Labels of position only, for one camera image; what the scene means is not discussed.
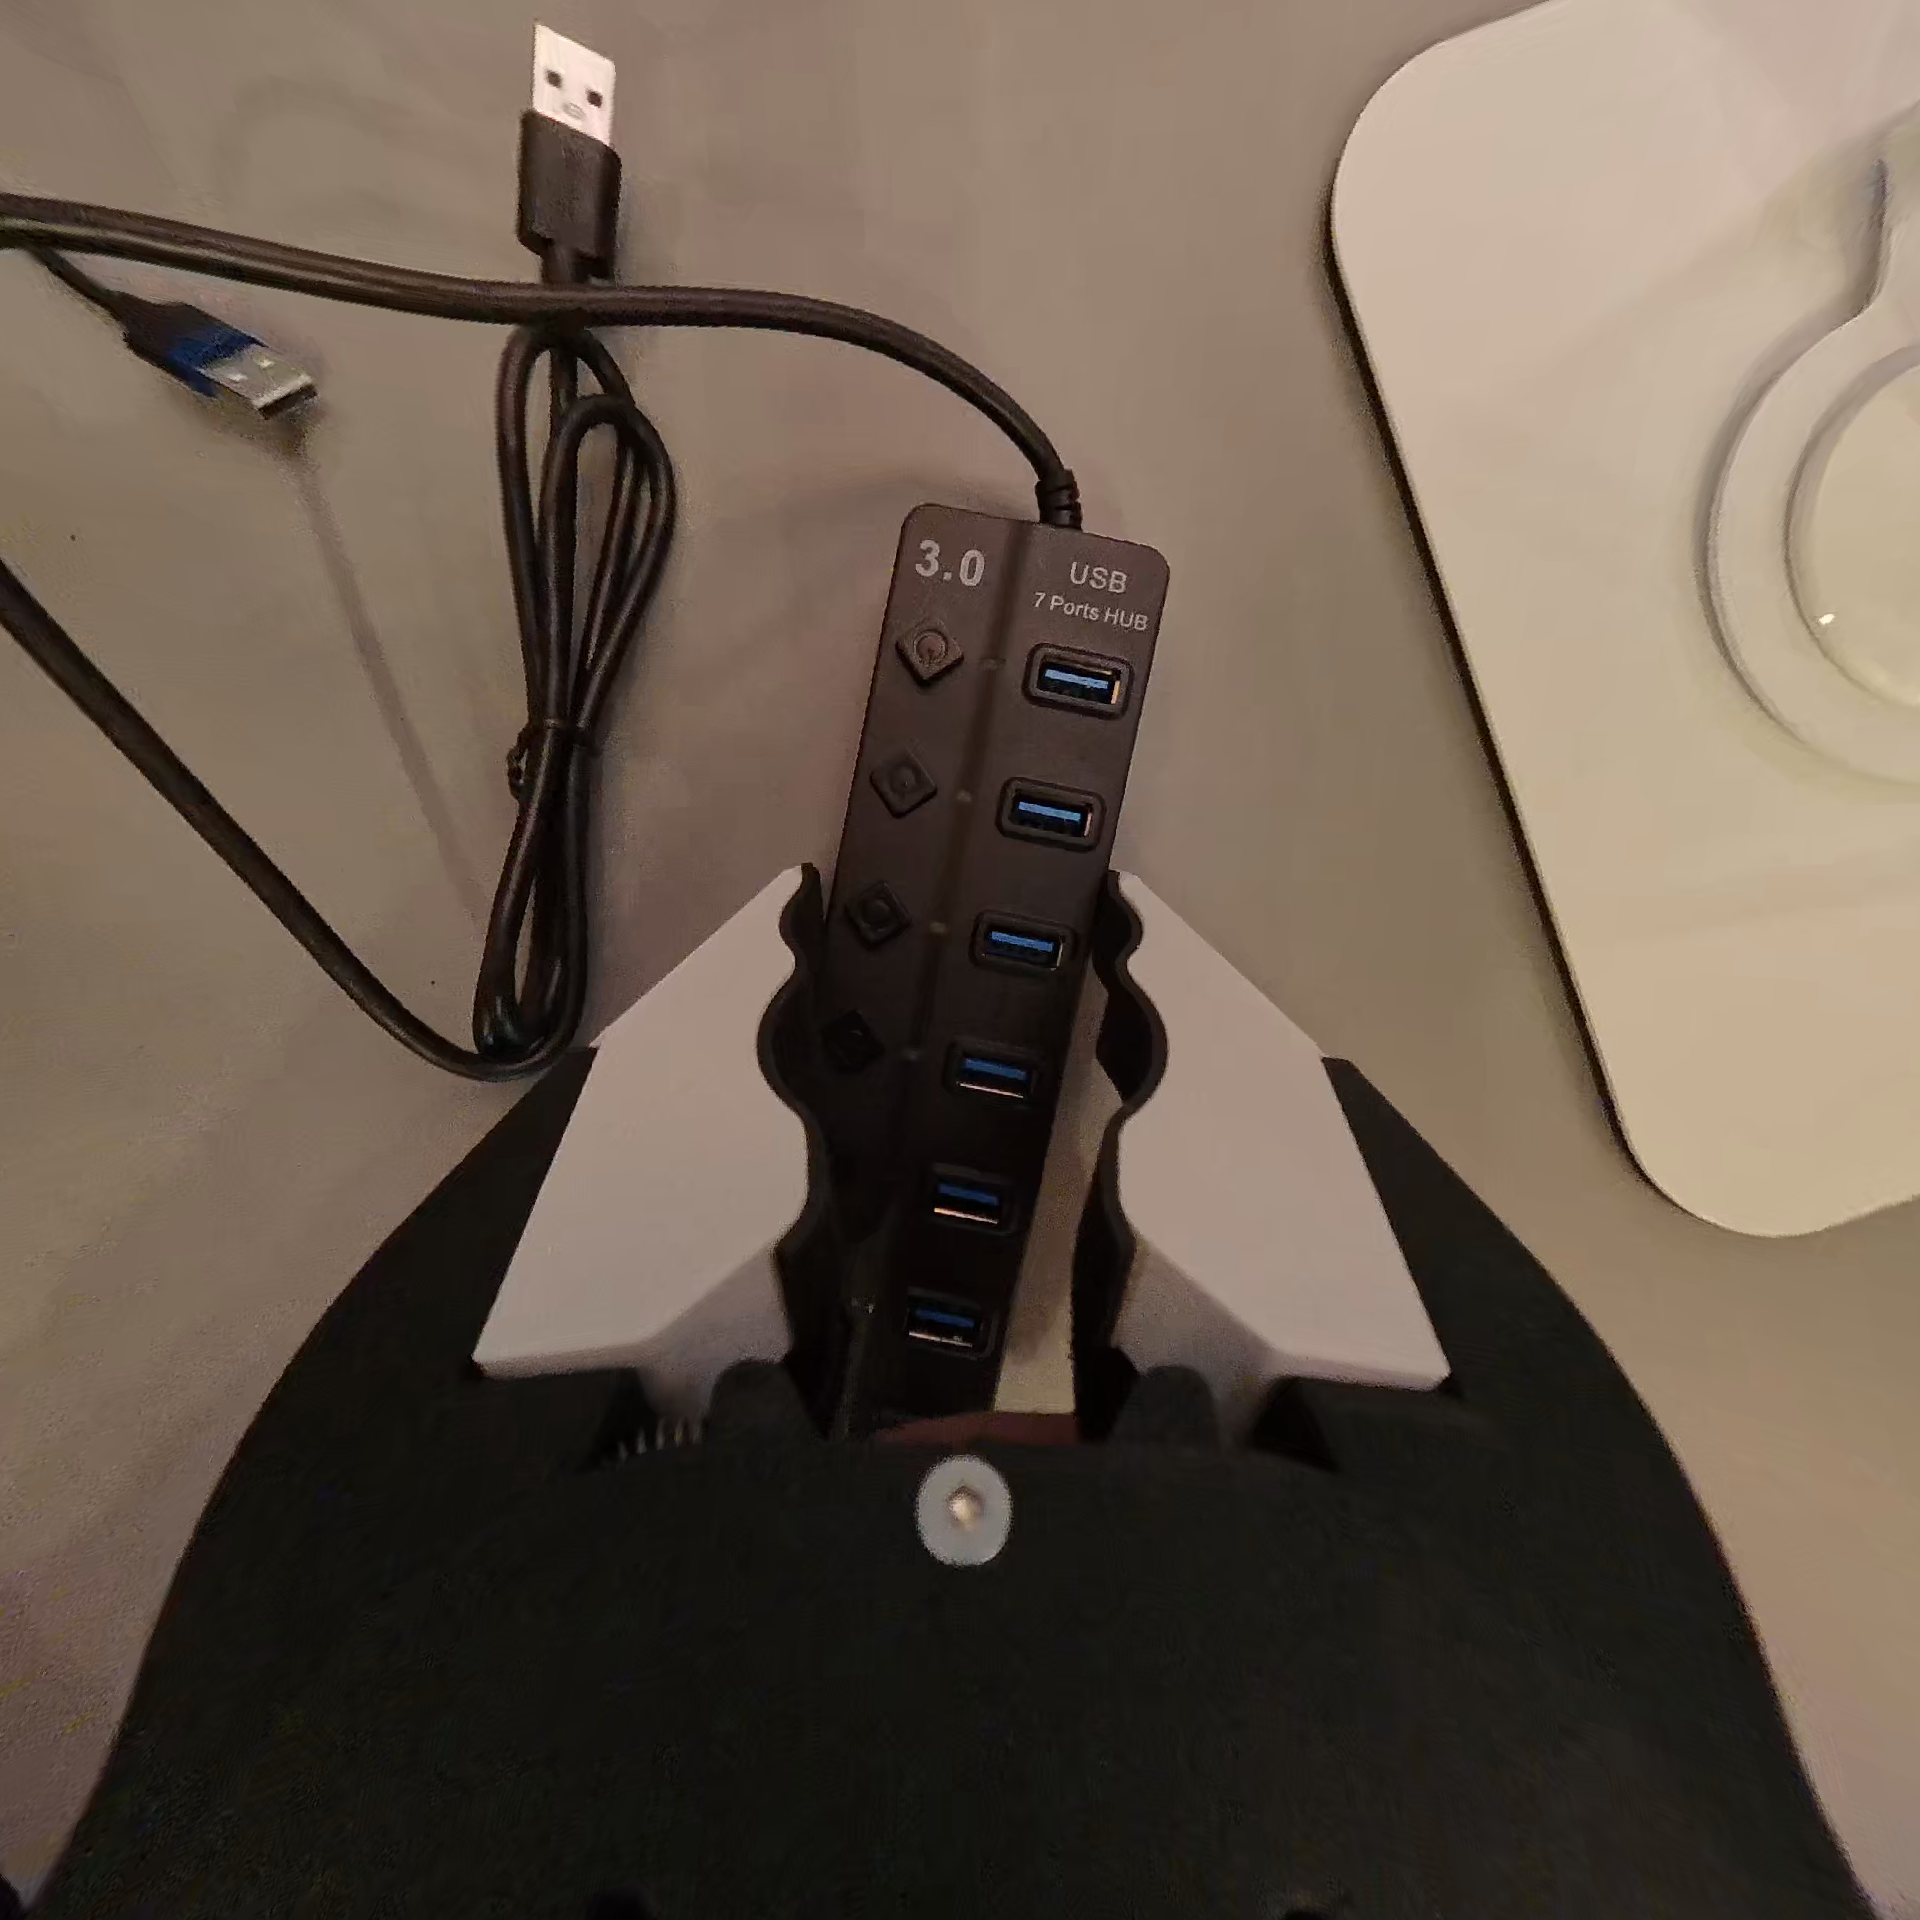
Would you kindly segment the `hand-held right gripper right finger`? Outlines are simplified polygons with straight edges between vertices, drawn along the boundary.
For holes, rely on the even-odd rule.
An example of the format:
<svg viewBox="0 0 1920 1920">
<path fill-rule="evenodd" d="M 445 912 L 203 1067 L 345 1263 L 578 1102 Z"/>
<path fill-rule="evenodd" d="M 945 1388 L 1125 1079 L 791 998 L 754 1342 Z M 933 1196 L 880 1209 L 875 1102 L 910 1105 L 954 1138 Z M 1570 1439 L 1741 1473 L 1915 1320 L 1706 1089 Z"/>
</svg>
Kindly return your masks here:
<svg viewBox="0 0 1920 1920">
<path fill-rule="evenodd" d="M 1138 875 L 1094 912 L 1114 1092 L 1081 1211 L 1081 1415 L 1186 1369 L 1216 1418 L 1281 1382 L 1425 1392 L 1449 1363 L 1327 1057 Z"/>
</svg>

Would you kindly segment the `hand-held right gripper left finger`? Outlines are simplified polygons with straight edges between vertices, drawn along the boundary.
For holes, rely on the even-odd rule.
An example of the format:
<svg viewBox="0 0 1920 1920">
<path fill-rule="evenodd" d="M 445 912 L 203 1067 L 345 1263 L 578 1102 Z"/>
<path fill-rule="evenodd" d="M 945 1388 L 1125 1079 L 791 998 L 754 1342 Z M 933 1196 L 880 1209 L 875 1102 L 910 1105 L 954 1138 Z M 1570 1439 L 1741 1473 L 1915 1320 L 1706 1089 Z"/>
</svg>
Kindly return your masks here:
<svg viewBox="0 0 1920 1920">
<path fill-rule="evenodd" d="M 809 1112 L 822 878 L 791 866 L 616 1015 L 513 1246 L 472 1363 L 630 1371 L 706 1411 L 743 1360 L 821 1395 L 846 1346 L 825 1137 Z"/>
</svg>

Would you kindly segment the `white stand base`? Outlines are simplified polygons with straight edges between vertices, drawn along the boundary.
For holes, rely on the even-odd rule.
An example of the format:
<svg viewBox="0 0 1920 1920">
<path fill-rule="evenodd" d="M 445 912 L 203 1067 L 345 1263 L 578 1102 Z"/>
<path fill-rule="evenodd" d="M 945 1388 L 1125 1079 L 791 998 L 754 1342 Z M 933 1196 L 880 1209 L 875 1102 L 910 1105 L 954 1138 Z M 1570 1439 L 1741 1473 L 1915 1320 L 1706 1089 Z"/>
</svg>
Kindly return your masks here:
<svg viewBox="0 0 1920 1920">
<path fill-rule="evenodd" d="M 1539 4 L 1329 201 L 1623 1142 L 1753 1238 L 1918 1188 L 1915 95 L 1915 4 Z"/>
</svg>

